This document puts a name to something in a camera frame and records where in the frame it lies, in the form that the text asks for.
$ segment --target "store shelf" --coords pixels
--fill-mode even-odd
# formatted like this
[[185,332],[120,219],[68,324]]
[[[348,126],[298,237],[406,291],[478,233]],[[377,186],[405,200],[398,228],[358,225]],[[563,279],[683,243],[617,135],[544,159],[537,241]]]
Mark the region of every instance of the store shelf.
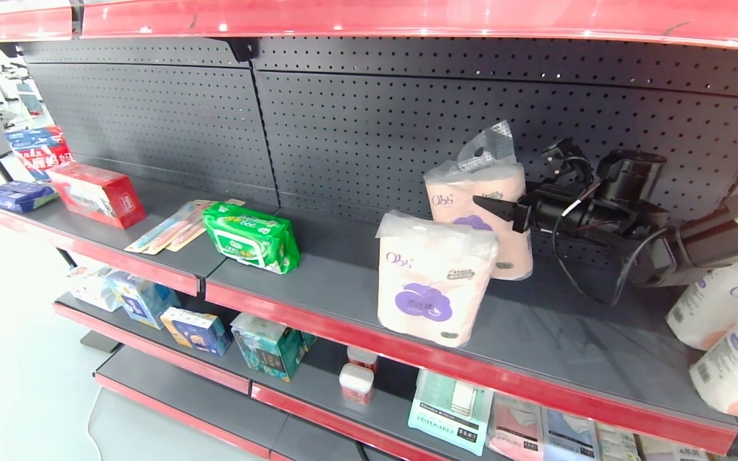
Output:
[[[181,296],[181,298],[185,309],[213,313],[222,318],[225,325],[228,325],[237,313],[196,298],[188,296]],[[249,382],[255,375],[255,371],[247,366],[235,345],[232,345],[223,357],[187,348],[178,345],[166,329],[156,330],[132,320],[127,317],[123,309],[106,312],[77,300],[69,293],[62,295],[56,303],[53,303],[53,309],[59,315],[70,318],[94,332],[99,332],[115,341],[176,365],[176,367],[214,380],[246,396],[249,395]]]
[[[123,248],[169,218],[188,200],[226,200],[231,197],[137,177],[133,178],[133,186],[147,211],[147,218],[126,230],[68,212],[59,200],[26,214],[0,209],[0,225],[35,234],[56,248],[91,257],[188,295],[196,295],[199,278],[209,275],[225,259],[216,251],[207,234],[178,252],[165,249],[156,255],[133,254],[123,251]],[[275,207],[257,202],[248,202],[247,206],[266,213],[275,211]]]
[[[278,215],[293,222],[300,266],[274,275],[228,260],[207,279],[209,301],[712,453],[726,453],[738,432],[734,417],[709,408],[693,389],[687,370],[699,354],[668,330],[673,300],[665,291],[628,289],[607,307],[574,292],[553,259],[538,257],[529,279],[492,280],[471,341],[451,350],[378,324],[375,225],[295,210]],[[587,266],[572,271],[602,298],[617,277]]]
[[185,35],[605,38],[738,49],[738,0],[92,3],[85,6],[83,38]]
[[69,40],[72,18],[67,0],[0,2],[0,42]]
[[[386,453],[364,447],[369,461],[397,461]],[[354,441],[323,427],[290,416],[269,456],[272,461],[322,461],[359,459]]]
[[121,348],[96,382],[200,431],[269,458],[287,415],[132,348]]
[[258,373],[252,397],[404,459],[502,459],[489,450],[478,457],[407,426],[418,368],[381,359],[369,405],[343,399],[338,375],[347,362],[345,345],[319,339],[292,382]]

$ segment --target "purple cloud logo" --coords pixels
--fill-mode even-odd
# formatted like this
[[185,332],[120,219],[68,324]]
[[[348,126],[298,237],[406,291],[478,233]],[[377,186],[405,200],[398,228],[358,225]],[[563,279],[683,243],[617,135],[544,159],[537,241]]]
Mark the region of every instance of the purple cloud logo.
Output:
[[477,229],[478,231],[492,231],[493,229],[490,227],[490,225],[483,222],[483,218],[480,218],[480,216],[477,216],[475,214],[470,216],[464,216],[463,218],[458,218],[452,221],[452,224],[457,225],[471,225],[473,229]]
[[733,345],[733,348],[738,350],[738,337],[736,337],[736,333],[730,333],[730,344]]
[[439,289],[419,283],[409,283],[395,296],[395,305],[403,313],[423,316],[433,321],[447,321],[452,317],[448,298]]

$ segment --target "pink package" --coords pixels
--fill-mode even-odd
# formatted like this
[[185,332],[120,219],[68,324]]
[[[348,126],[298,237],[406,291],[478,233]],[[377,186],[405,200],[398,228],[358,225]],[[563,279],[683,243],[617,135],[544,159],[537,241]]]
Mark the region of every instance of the pink package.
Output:
[[390,212],[377,237],[381,325],[447,347],[466,344],[495,266],[495,234]]
[[463,147],[457,161],[446,161],[424,175],[434,221],[471,225],[497,234],[500,253],[492,278],[522,280],[534,268],[530,234],[512,229],[474,204],[473,196],[517,201],[525,193],[525,171],[514,157],[511,132],[506,122],[486,129]]
[[486,446],[514,461],[542,461],[543,431],[539,405],[495,394]]

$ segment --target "green wet wipes package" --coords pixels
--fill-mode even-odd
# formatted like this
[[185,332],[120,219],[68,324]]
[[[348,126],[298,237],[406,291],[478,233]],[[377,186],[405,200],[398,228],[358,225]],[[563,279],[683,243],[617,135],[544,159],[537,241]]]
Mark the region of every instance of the green wet wipes package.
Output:
[[287,219],[218,202],[204,210],[204,225],[218,252],[238,262],[285,274],[301,259]]

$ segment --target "small jar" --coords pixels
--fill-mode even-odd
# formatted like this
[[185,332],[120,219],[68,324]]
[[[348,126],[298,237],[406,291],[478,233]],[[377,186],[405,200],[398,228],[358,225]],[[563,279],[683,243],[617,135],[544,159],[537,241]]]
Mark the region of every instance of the small jar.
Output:
[[375,373],[368,368],[346,364],[340,369],[340,391],[343,397],[361,405],[366,405],[372,400],[374,380]]
[[346,356],[349,358],[349,364],[369,368],[369,370],[372,370],[372,373],[377,373],[376,353],[369,352],[365,348],[349,346],[346,347]]

